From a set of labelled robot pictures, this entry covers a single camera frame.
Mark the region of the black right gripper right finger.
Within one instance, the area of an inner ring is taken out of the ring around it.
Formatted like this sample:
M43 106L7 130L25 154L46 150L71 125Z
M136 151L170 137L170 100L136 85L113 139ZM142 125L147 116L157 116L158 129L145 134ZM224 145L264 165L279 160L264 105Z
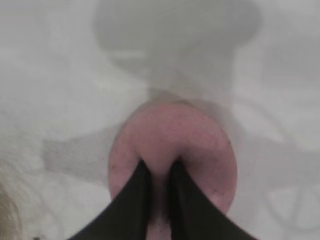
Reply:
M253 240L228 219L178 161L170 169L170 228L173 240Z

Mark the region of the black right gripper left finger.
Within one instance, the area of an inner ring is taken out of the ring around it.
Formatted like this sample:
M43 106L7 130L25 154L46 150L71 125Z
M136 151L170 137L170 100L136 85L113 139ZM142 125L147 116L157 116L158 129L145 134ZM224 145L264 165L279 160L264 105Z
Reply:
M71 240L145 240L152 205L151 174L140 161L132 176L93 221Z

